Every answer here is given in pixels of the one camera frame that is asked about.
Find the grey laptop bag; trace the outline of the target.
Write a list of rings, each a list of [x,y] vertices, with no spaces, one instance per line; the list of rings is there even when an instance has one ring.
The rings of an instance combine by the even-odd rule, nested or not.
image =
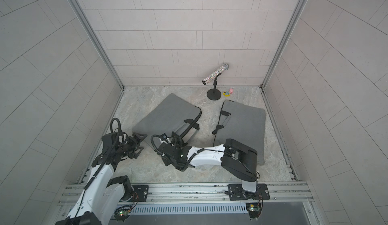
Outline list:
[[[257,164],[264,165],[266,111],[238,102],[225,100],[222,104],[219,120],[213,130],[213,145],[226,143],[234,139],[258,153]]]
[[[151,145],[152,135],[166,134],[169,137],[185,137],[200,129],[197,123],[202,115],[199,107],[181,99],[175,94],[168,95],[153,111],[132,128],[133,133],[146,135],[144,141]]]

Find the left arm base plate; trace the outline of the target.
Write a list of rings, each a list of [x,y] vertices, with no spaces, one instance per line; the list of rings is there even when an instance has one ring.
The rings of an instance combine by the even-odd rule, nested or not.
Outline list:
[[[148,185],[134,185],[132,194],[129,197],[121,199],[120,202],[146,202],[148,192]]]

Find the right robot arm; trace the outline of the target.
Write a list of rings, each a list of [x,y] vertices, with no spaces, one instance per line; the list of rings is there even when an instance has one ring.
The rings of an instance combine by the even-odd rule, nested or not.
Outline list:
[[[173,165],[182,172],[190,167],[221,166],[241,180],[245,192],[257,191],[259,176],[256,150],[234,139],[227,139],[224,144],[208,148],[180,147],[165,138],[160,138],[160,141],[160,146],[152,145],[166,166]]]

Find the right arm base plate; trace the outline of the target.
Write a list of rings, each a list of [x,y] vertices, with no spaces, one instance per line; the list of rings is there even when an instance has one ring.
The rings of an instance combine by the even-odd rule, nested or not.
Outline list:
[[[258,183],[256,192],[248,192],[242,188],[242,184],[229,184],[227,191],[224,192],[231,201],[244,200],[269,200],[270,194],[266,184]]]

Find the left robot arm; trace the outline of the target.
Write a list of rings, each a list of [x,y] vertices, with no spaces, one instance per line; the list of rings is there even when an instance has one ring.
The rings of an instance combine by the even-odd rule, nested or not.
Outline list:
[[[112,216],[124,221],[138,202],[145,202],[148,185],[133,186],[127,175],[113,176],[120,161],[139,156],[145,138],[145,134],[128,137],[119,131],[102,136],[103,152],[92,163],[92,176],[67,217],[57,224],[107,225]]]

